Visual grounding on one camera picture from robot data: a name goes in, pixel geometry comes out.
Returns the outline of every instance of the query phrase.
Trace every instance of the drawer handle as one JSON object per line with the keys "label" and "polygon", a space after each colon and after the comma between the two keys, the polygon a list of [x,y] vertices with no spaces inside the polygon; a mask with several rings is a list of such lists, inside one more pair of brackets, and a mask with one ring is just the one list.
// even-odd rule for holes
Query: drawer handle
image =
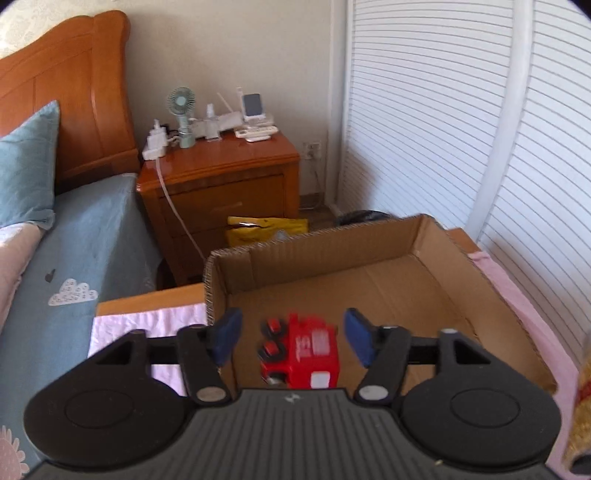
{"label": "drawer handle", "polygon": [[243,205],[242,202],[236,202],[236,203],[232,203],[230,205],[223,205],[221,207],[215,207],[215,208],[212,208],[212,213],[214,213],[214,212],[221,212],[223,210],[228,210],[230,208],[241,207],[242,205]]}

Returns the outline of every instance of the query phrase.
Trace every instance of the wooden bed headboard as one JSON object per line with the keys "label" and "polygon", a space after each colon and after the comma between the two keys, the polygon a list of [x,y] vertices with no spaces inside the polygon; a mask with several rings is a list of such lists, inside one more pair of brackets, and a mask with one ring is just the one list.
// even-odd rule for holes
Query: wooden bed headboard
{"label": "wooden bed headboard", "polygon": [[125,84],[128,37],[121,11],[74,17],[0,60],[0,137],[59,101],[57,192],[139,171]]}

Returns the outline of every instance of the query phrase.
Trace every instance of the white louvered door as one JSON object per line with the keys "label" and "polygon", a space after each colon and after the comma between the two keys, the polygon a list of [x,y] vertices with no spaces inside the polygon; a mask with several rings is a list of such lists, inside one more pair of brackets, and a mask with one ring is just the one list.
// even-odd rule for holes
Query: white louvered door
{"label": "white louvered door", "polygon": [[339,207],[463,226],[491,153],[511,0],[354,0]]}
{"label": "white louvered door", "polygon": [[566,0],[534,6],[522,121],[480,245],[580,358],[591,329],[591,21]]}
{"label": "white louvered door", "polygon": [[[569,0],[517,1],[350,0],[337,206],[465,227],[579,359],[591,330],[591,21]],[[504,104],[516,88],[522,101]]]}

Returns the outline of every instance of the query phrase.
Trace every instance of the blue pillow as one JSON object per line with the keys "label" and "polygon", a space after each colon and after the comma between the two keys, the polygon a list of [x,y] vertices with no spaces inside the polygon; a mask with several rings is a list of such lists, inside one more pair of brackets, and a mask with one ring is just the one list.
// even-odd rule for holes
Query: blue pillow
{"label": "blue pillow", "polygon": [[53,225],[60,107],[54,100],[0,138],[0,228],[29,222]]}

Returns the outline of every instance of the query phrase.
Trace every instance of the mini fan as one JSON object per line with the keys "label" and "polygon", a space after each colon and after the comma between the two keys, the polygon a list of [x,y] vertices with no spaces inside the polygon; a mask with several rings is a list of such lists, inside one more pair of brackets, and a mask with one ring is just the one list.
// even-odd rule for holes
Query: mini fan
{"label": "mini fan", "polygon": [[195,94],[187,87],[175,88],[167,98],[168,110],[178,119],[178,137],[181,148],[195,144],[195,135],[189,122],[189,113],[195,107]]}

